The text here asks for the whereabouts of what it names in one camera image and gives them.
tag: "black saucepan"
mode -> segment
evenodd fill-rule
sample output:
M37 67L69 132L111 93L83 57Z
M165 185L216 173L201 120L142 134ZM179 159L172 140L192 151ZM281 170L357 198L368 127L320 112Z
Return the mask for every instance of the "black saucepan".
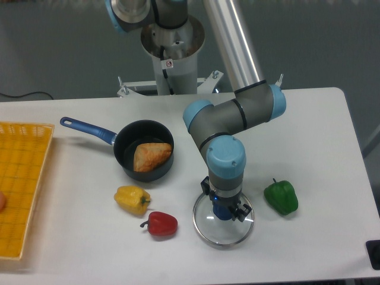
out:
M125 173L137 181L154 181L164 176L172 167L174 139L168 128L159 122L151 120L135 121L125 126L118 134L68 117L63 117L60 123L62 126L86 132L113 145L116 160L123 167ZM154 170L136 172L133 170L135 150L139 144L145 143L168 143L172 146L172 153L166 162Z

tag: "yellow plastic basket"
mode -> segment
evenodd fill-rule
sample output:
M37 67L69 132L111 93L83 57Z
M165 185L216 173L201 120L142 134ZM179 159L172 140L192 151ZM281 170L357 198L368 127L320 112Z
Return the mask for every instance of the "yellow plastic basket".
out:
M0 259L23 254L33 207L54 125L0 122Z

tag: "metal rim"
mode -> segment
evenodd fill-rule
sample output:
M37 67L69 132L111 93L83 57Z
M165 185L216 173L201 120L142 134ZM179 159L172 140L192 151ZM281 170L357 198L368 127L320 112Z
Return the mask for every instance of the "metal rim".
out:
M250 202L250 200L247 198L246 195L244 195L242 193L241 195L244 199L246 199L248 205L252 208L252 211L251 211L251 220L252 220L252 223L251 223L251 226L249 227L247 233L245 234L244 237L242 237L241 239L233 242L233 243L215 243L213 242L212 240L208 239L207 237L205 237L204 234L201 233L200 229L198 228L197 226L197 223L195 222L195 212L196 212L196 207L198 205L198 203L205 197L204 194L201 194L198 199L196 200L195 204L194 204L194 207L192 209L192 222L195 226L195 229L197 230L197 232L199 233L199 235L205 240L207 241L208 243L212 244L212 245L216 245L216 246L220 246L220 247L231 247L231 246L234 246L234 245L237 245L238 243L241 243L242 241L244 241L250 234L251 234L251 231L254 229L254 224L255 224L255 213L254 213L254 208Z
M128 15L128 14L124 13L120 9L117 0L111 0L111 6L112 6L112 10L115 13L115 15L118 16L121 20L123 20L124 22L127 22L127 23L135 24L135 23L138 23L138 22L142 21L143 19L145 19L145 17L149 14L150 1L146 1L144 7L141 10L141 13L138 15L132 15L132 14Z
M203 26L201 22L199 22L196 18L194 18L191 15L188 15L188 20L191 23L191 26L193 28L193 39L190 48L186 51L188 54L186 57L181 59L175 59L176 61L181 61L189 56L192 56L196 53L198 53L205 42L205 32L203 29ZM141 30L141 44L144 47L144 50L150 55L155 58L160 58L160 47L156 46L153 42L152 36L151 36L151 30L154 25L149 25L147 27L143 27Z

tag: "green bell pepper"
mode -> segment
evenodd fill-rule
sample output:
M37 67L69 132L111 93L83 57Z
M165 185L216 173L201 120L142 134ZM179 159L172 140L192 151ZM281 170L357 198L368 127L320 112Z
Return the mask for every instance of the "green bell pepper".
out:
M264 190L264 197L269 205L284 216L296 211L298 199L294 187L289 181L273 181L274 183Z

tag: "white table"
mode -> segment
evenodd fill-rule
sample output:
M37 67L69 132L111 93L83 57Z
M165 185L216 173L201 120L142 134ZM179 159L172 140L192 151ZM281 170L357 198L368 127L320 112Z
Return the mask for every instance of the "white table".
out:
M208 246L192 224L207 176L182 120L186 106L233 94L131 96L113 99L1 103L0 120L55 124L42 187L20 262L0 261L2 284L207 284L325 280L380 276L365 242L380 239L380 220L342 91L288 90L285 114L237 134L245 145L243 191L255 227L231 250ZM110 145L60 126L70 116L118 132L138 119L166 125L175 139L169 173L152 183L130 179ZM295 187L299 209L284 218L265 202L272 178ZM113 200L122 185L152 196L149 212L179 222L158 241Z

